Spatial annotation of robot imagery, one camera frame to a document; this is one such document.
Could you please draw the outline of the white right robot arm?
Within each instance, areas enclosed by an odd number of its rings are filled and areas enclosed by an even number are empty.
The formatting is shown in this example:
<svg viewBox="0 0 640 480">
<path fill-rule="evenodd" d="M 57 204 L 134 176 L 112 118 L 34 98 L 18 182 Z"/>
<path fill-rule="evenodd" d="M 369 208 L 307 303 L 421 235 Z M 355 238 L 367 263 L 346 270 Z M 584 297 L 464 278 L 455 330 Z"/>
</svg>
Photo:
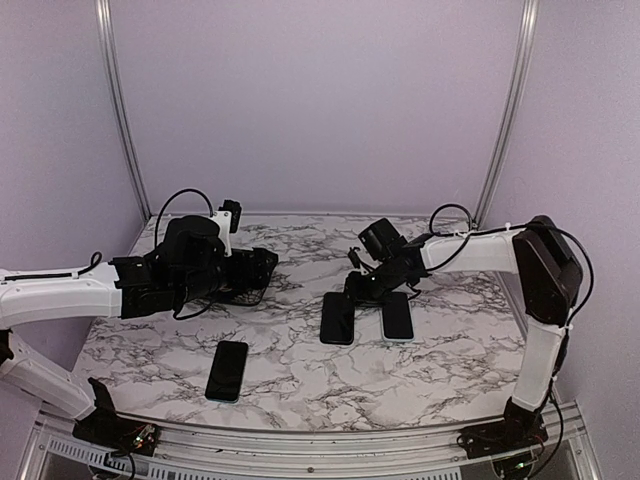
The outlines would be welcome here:
<svg viewBox="0 0 640 480">
<path fill-rule="evenodd" d="M 359 240 L 377 267 L 353 260 L 354 271 L 344 292 L 354 303 L 375 304 L 403 284 L 416 286 L 440 273 L 502 272 L 519 279 L 527 317 L 525 353 L 508 405 L 514 411 L 501 419 L 495 438 L 515 448 L 534 431 L 528 412 L 547 401 L 564 361 L 573 315 L 584 273 L 570 247 L 572 237 L 550 217 L 464 232 L 428 232 L 408 240 L 386 218 L 362 231 Z"/>
</svg>

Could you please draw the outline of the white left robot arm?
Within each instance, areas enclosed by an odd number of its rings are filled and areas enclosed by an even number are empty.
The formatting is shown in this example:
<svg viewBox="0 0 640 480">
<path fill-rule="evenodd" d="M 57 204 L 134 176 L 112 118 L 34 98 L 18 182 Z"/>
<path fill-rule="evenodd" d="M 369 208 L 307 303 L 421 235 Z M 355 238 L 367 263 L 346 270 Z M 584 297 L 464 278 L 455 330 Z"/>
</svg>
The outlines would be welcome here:
<svg viewBox="0 0 640 480">
<path fill-rule="evenodd" d="M 79 317 L 149 317 L 172 312 L 188 319 L 184 307 L 239 302 L 255 305 L 278 263 L 265 248 L 236 249 L 231 237 L 238 222 L 227 211 L 173 218 L 154 232 L 153 249 L 142 256 L 103 261 L 95 253 L 89 266 L 74 270 L 1 273 L 1 378 L 58 408 L 86 420 L 106 445 L 125 438 L 126 423 L 115 414 L 107 387 L 81 378 L 33 350 L 15 327 Z"/>
</svg>

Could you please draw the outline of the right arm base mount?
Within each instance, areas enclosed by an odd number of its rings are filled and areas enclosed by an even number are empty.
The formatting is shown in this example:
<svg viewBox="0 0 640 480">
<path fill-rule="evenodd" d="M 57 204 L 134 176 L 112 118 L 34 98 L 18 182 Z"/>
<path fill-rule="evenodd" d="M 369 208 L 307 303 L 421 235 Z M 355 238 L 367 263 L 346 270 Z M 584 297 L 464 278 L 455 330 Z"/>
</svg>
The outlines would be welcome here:
<svg viewBox="0 0 640 480">
<path fill-rule="evenodd" d="M 462 428 L 457 445 L 465 450 L 468 459 L 476 459 L 544 444 L 548 433 L 543 425 L 542 410 L 548 398 L 546 395 L 534 410 L 520 407 L 509 398 L 500 420 Z"/>
</svg>

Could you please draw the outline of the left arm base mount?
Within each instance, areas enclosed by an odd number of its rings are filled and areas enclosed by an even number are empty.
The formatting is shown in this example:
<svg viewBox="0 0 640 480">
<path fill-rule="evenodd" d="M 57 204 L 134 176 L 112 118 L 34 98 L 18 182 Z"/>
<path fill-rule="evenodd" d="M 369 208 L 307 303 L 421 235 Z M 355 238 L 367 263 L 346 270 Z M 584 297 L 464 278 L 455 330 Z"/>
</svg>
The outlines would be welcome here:
<svg viewBox="0 0 640 480">
<path fill-rule="evenodd" d="M 88 382 L 95 395 L 95 409 L 86 418 L 75 421 L 72 435 L 119 452 L 151 457 L 157 446 L 159 426 L 120 416 L 107 387 L 94 378 Z"/>
</svg>

